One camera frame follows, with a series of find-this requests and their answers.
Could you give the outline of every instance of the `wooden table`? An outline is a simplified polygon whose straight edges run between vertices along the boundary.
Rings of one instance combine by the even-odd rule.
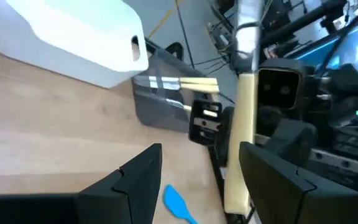
[[[160,142],[160,192],[172,184],[199,223],[225,223],[207,149],[142,125],[131,88],[106,90],[0,54],[0,194],[78,192]],[[160,194],[154,223],[186,222]]]

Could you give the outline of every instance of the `black plastic part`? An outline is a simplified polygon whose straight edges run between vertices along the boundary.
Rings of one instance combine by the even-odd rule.
[[[231,124],[233,121],[234,107],[227,106],[223,109],[220,119],[220,129],[215,137],[215,149],[218,152],[219,165],[226,167],[227,155],[229,152],[229,140],[231,133]]]
[[[256,133],[263,136],[271,136],[276,130],[279,122],[285,115],[280,108],[272,106],[259,106],[256,122]]]
[[[169,52],[170,54],[176,56],[177,59],[183,61],[183,58],[184,58],[183,53],[185,50],[181,43],[174,42],[171,45],[169,45],[167,48],[165,48],[165,50],[167,52]]]
[[[329,90],[338,97],[358,96],[358,71],[352,64],[345,64],[338,70],[331,70],[328,76]]]
[[[263,224],[358,223],[358,192],[251,143],[240,147],[244,180]]]
[[[321,27],[324,27],[327,30],[328,34],[334,34],[337,32],[337,29],[334,25],[334,20],[344,15],[343,7],[345,6],[346,2],[345,1],[342,2],[339,1],[339,2],[341,3],[341,5],[339,5],[336,10],[333,10],[329,15],[325,17],[324,20],[320,22]]]
[[[308,69],[299,60],[287,58],[266,60],[259,66],[258,103],[264,106],[279,107],[287,118],[301,119],[305,107],[304,96],[308,92],[305,87]],[[266,85],[270,85],[271,88],[265,90]],[[280,93],[279,90],[285,86],[289,89],[290,94]]]
[[[264,149],[292,164],[304,167],[317,140],[316,128],[308,123],[282,119]]]
[[[204,114],[204,110],[215,112],[218,117],[211,117]],[[194,100],[191,106],[190,125],[189,125],[189,139],[204,146],[213,146],[217,131],[213,131],[203,126],[194,124],[196,118],[220,123],[220,116],[222,113],[222,104],[208,100]]]
[[[144,152],[77,194],[0,195],[0,224],[152,223],[162,146]]]
[[[0,224],[77,224],[75,195],[0,195]]]

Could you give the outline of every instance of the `blue spatula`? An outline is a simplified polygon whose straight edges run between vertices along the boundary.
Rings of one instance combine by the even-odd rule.
[[[172,185],[167,185],[165,187],[163,199],[165,206],[175,217],[187,220],[190,224],[197,224],[196,220],[194,220],[187,210],[184,199],[172,187]]]

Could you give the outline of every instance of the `wooden stick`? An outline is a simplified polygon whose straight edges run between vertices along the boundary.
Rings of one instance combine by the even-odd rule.
[[[194,83],[194,84],[205,84],[205,85],[218,85],[216,78],[191,78],[191,77],[180,77],[181,83]]]
[[[219,87],[217,85],[181,83],[180,87],[183,89],[198,91],[202,93],[219,93]]]
[[[249,212],[249,193],[242,176],[239,148],[242,141],[254,143],[257,82],[257,75],[253,73],[239,75],[224,181],[224,210],[227,213],[246,215]]]
[[[188,106],[188,105],[183,105],[183,109],[187,112],[191,112],[191,106]],[[203,113],[205,115],[208,115],[208,116],[212,116],[212,117],[215,117],[217,118],[218,117],[218,114],[215,113],[215,112],[212,112],[212,111],[209,111],[209,110],[204,110]]]

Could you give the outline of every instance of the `white plastic container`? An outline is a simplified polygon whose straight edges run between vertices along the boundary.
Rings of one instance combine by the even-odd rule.
[[[121,0],[0,0],[0,53],[105,88],[149,66],[141,20]]]

